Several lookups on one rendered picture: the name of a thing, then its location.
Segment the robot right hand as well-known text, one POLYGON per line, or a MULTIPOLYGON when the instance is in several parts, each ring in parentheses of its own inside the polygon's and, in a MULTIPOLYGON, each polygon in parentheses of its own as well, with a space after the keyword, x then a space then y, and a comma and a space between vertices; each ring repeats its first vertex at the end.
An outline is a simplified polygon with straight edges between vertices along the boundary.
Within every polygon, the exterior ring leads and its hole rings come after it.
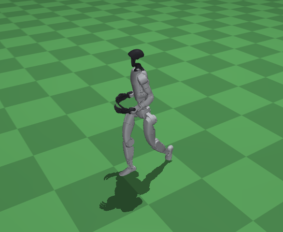
POLYGON ((116 101, 116 103, 119 105, 119 102, 121 102, 121 101, 123 101, 123 100, 125 100, 126 98, 130 98, 129 97, 129 94, 132 94, 133 92, 132 91, 130 91, 130 92, 127 92, 127 94, 126 93, 120 93, 115 99, 115 101, 116 101))

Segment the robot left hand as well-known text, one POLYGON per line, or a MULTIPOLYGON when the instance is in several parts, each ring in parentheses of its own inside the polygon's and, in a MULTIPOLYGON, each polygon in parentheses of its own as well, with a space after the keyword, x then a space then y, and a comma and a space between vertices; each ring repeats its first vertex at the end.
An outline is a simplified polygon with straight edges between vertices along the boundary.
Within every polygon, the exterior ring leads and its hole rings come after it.
POLYGON ((115 109, 115 111, 116 111, 117 113, 122 113, 122 114, 127 114, 127 113, 129 113, 129 114, 131 114, 131 113, 130 113, 131 111, 136 111, 135 108, 129 108, 129 109, 127 109, 127 108, 124 108, 123 106, 121 106, 120 104, 119 104, 119 106, 120 106, 121 108, 117 107, 116 104, 115 104, 115 106, 114 106, 114 109, 115 109))

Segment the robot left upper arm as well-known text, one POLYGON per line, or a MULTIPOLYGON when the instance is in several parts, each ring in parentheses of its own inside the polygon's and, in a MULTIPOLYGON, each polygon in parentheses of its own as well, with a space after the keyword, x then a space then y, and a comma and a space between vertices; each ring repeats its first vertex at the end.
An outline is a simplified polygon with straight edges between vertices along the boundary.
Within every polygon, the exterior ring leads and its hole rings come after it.
POLYGON ((139 75, 137 76, 137 78, 138 78, 139 84, 140 84, 140 85, 142 86, 142 88, 143 88, 143 91, 146 93, 145 100, 146 100, 149 96, 152 96, 152 97, 154 98, 154 95, 153 95, 152 90, 151 90, 151 88, 150 88, 150 86, 149 86, 148 79, 147 79, 146 75, 144 75, 144 74, 141 73, 141 74, 139 74, 139 75))

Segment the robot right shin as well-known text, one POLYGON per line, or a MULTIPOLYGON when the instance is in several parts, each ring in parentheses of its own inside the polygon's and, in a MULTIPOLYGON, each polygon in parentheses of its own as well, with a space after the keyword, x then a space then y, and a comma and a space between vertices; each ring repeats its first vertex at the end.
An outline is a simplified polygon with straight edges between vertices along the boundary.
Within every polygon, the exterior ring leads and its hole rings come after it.
POLYGON ((123 150, 124 150, 125 158, 127 161, 127 166, 129 169, 132 169, 133 168, 134 147, 126 146, 125 143, 123 142, 123 150))

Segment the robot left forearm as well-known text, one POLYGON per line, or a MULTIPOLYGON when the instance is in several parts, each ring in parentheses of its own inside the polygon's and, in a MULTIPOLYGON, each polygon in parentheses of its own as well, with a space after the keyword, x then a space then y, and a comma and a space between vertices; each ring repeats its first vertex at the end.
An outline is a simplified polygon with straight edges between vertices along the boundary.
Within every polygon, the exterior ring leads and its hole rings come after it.
POLYGON ((137 104, 135 107, 136 111, 131 111, 130 113, 132 115, 135 115, 137 112, 141 111, 144 107, 149 106, 154 98, 152 96, 149 96, 146 100, 142 100, 139 104, 137 104))

